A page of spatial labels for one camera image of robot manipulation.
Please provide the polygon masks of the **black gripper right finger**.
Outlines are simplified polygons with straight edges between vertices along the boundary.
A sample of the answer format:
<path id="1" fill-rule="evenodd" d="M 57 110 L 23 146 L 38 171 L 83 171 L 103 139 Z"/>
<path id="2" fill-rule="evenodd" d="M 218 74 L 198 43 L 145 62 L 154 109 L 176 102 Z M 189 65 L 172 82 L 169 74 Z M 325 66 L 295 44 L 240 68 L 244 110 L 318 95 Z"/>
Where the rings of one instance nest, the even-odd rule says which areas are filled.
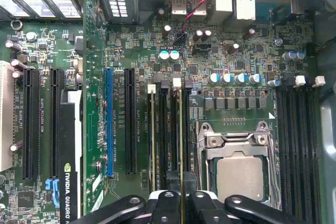
<path id="1" fill-rule="evenodd" d="M 210 191 L 197 189 L 193 172 L 183 173 L 186 223 L 306 223 L 291 214 L 242 195 L 220 202 Z"/>

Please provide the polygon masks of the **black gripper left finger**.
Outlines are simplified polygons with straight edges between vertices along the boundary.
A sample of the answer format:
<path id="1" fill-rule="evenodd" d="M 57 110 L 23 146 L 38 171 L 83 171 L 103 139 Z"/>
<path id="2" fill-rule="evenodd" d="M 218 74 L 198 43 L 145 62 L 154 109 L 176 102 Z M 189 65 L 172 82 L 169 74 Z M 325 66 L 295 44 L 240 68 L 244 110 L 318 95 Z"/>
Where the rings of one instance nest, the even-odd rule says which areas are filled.
<path id="1" fill-rule="evenodd" d="M 151 192 L 147 201 L 128 195 L 71 223 L 180 223 L 180 175 L 176 170 L 168 171 L 168 188 Z"/>

